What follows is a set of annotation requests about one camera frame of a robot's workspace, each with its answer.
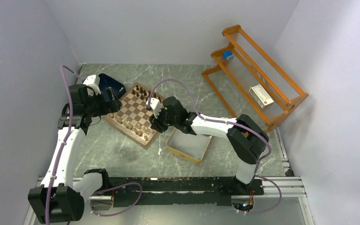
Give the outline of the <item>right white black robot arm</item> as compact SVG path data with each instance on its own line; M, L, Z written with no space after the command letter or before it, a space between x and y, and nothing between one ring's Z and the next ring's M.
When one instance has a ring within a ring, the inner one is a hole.
M242 114L237 118L216 118L189 112L175 97L168 97L164 101L152 97L147 101L146 108L152 111L149 118L151 128L160 133L175 127L184 134L228 140L240 160L234 188L239 194L246 194L252 188L257 164L268 147L269 138L249 116Z

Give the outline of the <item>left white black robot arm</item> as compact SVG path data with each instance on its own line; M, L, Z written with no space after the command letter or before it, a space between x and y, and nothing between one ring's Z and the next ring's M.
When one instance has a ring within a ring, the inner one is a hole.
M75 158L93 117L120 110L122 103L109 86L95 88L75 84L67 88L71 97L58 120L58 141L39 187L29 190L28 201L42 224L79 221L85 203L94 193L107 194L111 189L106 169L88 169L78 184L73 184Z

